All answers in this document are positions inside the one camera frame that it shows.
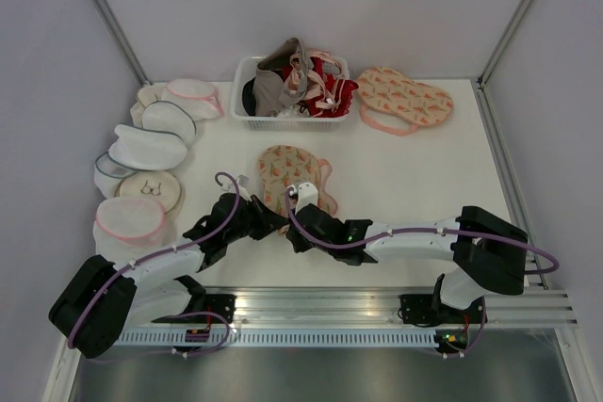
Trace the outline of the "floral mesh laundry bag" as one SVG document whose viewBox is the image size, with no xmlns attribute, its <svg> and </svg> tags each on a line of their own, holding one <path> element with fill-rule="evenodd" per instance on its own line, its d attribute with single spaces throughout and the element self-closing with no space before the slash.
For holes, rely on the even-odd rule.
<svg viewBox="0 0 603 402">
<path fill-rule="evenodd" d="M 301 183 L 312 183 L 317 188 L 321 210 L 331 216 L 337 213 L 337 202 L 326 192 L 327 180 L 333 172 L 328 160 L 316 158 L 303 148 L 275 145 L 260 155 L 258 170 L 263 186 L 263 203 L 276 214 L 287 217 L 286 189 Z"/>
</svg>

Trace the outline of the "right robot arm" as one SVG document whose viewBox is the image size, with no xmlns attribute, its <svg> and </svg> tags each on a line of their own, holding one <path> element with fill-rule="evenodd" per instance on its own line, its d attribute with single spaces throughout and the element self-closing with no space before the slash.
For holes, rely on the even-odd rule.
<svg viewBox="0 0 603 402">
<path fill-rule="evenodd" d="M 346 265 L 400 259 L 453 263 L 454 270 L 440 275 L 431 293 L 401 296 L 399 316 L 406 325 L 478 323 L 483 297 L 524 291 L 527 234 L 478 206 L 432 223 L 393 226 L 341 221 L 309 204 L 290 219 L 285 236 L 296 252 L 321 249 Z"/>
</svg>

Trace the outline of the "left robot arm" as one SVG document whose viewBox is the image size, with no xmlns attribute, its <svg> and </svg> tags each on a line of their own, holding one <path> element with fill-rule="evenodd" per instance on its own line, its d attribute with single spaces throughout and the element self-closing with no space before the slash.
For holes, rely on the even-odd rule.
<svg viewBox="0 0 603 402">
<path fill-rule="evenodd" d="M 131 328 L 172 316 L 204 316 L 205 290 L 194 274 L 225 256 L 228 246 L 261 240 L 287 224 L 256 196 L 226 193 L 172 245 L 129 263 L 87 259 L 52 305 L 48 319 L 71 348 L 95 359 Z"/>
</svg>

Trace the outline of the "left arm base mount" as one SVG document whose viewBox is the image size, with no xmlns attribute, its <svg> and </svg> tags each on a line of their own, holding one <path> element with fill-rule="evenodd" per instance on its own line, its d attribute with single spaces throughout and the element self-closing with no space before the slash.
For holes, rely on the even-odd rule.
<svg viewBox="0 0 603 402">
<path fill-rule="evenodd" d="M 166 316 L 153 321 L 154 324 L 207 324 L 220 322 L 215 317 L 199 312 L 209 312 L 223 317 L 227 323 L 231 323 L 236 310 L 236 296 L 233 294 L 206 294 L 204 298 L 194 297 L 184 313 L 196 313 L 188 317 Z"/>
</svg>

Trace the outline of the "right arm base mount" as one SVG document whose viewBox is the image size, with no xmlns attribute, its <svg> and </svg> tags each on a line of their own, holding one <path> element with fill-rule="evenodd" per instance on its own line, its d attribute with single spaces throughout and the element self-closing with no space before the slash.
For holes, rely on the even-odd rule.
<svg viewBox="0 0 603 402">
<path fill-rule="evenodd" d="M 399 296 L 398 317 L 404 325 L 420 328 L 435 328 L 441 325 L 479 325 L 484 314 L 482 299 L 476 299 L 467 309 L 460 310 L 435 301 L 433 295 Z"/>
</svg>

